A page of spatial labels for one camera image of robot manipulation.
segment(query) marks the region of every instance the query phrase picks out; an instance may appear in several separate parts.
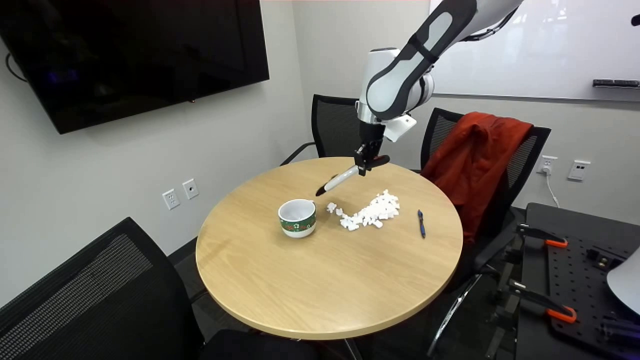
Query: mug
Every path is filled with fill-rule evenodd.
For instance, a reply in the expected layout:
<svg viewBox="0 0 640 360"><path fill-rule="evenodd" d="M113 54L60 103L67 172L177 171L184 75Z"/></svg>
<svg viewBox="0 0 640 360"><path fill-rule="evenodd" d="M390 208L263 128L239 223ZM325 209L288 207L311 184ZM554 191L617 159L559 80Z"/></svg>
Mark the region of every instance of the mug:
<svg viewBox="0 0 640 360"><path fill-rule="evenodd" d="M311 200L295 199L278 209L282 231L292 238L304 238L316 228L316 205Z"/></svg>

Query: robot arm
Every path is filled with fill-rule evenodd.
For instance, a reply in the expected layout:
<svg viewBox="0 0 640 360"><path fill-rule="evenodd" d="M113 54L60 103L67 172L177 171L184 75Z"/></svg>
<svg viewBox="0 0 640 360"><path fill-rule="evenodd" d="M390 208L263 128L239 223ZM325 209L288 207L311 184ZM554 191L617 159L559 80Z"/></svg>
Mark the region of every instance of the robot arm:
<svg viewBox="0 0 640 360"><path fill-rule="evenodd" d="M383 138L395 142L416 124L408 112L431 97L433 78L429 71L440 55L456 42L493 35L522 1L443 0L401 50L387 47L370 51L356 103L362 144L354 155L355 165L318 189L316 196L356 173L364 176L367 170L388 163L388 156L378 156ZM495 28L472 35L498 22Z"/></svg>

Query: green mug band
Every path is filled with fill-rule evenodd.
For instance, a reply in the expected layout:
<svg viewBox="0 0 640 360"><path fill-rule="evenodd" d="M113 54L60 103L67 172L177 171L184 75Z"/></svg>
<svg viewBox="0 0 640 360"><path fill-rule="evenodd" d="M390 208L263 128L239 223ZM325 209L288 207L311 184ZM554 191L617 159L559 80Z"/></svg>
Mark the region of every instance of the green mug band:
<svg viewBox="0 0 640 360"><path fill-rule="evenodd" d="M314 212L310 217L300 221L285 221L280 219L280 225L282 229L286 231L292 231L297 233L298 231L304 231L312 227L316 223L316 213Z"/></svg>

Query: wooden tabletop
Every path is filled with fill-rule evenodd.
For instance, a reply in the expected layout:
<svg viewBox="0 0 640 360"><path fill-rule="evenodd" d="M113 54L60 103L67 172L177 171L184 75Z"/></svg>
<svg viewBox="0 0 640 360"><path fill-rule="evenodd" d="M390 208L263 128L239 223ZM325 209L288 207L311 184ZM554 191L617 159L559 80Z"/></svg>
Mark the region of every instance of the wooden tabletop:
<svg viewBox="0 0 640 360"><path fill-rule="evenodd" d="M353 176L316 198L352 158L321 158L274 168L228 194L198 235L196 263L216 302L256 329L288 338L330 340L397 324L428 305L449 282L462 250L449 199L420 175L393 164ZM349 232L326 205L360 211L388 189L400 215ZM287 237L278 208L315 200L316 230ZM427 237L420 235L417 211Z"/></svg>

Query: television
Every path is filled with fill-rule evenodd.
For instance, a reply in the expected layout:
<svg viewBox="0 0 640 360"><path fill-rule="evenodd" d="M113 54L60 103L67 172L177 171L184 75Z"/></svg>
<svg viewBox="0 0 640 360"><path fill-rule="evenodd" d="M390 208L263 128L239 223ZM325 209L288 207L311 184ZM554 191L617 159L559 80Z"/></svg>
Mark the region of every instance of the television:
<svg viewBox="0 0 640 360"><path fill-rule="evenodd" d="M259 0L2 0L0 37L61 134L269 79Z"/></svg>

